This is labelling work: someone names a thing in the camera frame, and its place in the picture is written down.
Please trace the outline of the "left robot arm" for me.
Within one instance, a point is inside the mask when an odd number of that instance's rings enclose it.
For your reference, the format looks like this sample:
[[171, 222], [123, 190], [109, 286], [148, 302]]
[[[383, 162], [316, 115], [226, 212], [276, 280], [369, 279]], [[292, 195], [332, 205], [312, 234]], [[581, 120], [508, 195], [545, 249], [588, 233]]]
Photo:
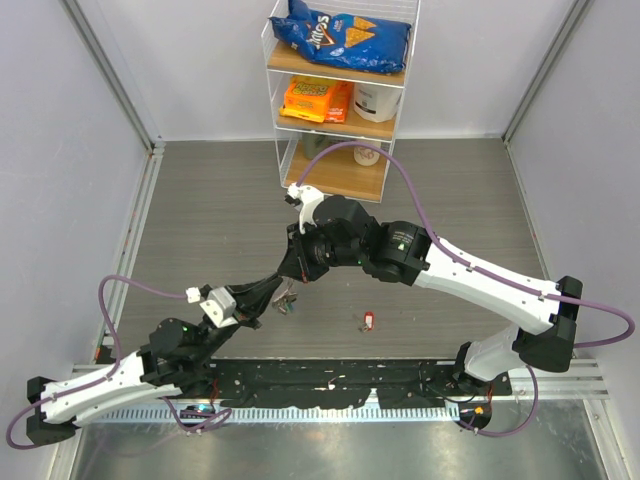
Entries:
[[193, 324], [166, 318], [146, 345], [123, 356], [116, 343], [112, 365], [65, 381], [42, 376], [27, 383], [26, 436], [40, 447], [72, 438], [91, 420], [124, 406], [159, 397], [200, 398], [213, 388], [211, 362], [241, 327], [257, 329], [282, 277], [223, 287], [190, 287], [180, 299], [204, 315]]

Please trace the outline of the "silver key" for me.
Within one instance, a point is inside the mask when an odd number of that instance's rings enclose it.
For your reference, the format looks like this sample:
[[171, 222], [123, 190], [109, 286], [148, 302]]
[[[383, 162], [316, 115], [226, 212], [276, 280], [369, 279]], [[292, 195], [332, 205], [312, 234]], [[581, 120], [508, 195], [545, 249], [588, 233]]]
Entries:
[[360, 316], [353, 314], [352, 319], [355, 322], [357, 330], [359, 332], [364, 333], [368, 331], [368, 326], [366, 322]]

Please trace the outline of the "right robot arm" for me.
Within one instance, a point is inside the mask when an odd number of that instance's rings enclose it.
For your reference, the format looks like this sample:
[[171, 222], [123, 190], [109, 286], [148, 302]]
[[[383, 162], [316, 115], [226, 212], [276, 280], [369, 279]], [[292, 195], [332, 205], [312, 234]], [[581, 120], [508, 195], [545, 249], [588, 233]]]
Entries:
[[529, 365], [564, 373], [573, 354], [576, 300], [582, 284], [565, 276], [537, 280], [476, 257], [447, 255], [451, 244], [406, 221], [378, 222], [356, 200], [326, 196], [306, 186], [285, 196], [298, 211], [287, 228], [278, 273], [302, 283], [332, 267], [359, 267], [385, 283], [441, 291], [488, 309], [511, 326], [482, 341], [464, 343], [450, 377], [465, 394], [483, 392], [500, 374]]

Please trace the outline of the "large metal keyring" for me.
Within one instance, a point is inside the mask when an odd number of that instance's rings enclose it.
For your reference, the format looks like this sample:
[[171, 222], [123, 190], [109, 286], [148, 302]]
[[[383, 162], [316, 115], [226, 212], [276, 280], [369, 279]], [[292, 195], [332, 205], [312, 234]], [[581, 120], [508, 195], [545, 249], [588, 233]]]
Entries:
[[295, 291], [293, 279], [286, 279], [281, 285], [281, 289], [274, 295], [271, 306], [282, 315], [288, 315], [293, 312], [293, 305], [298, 297]]

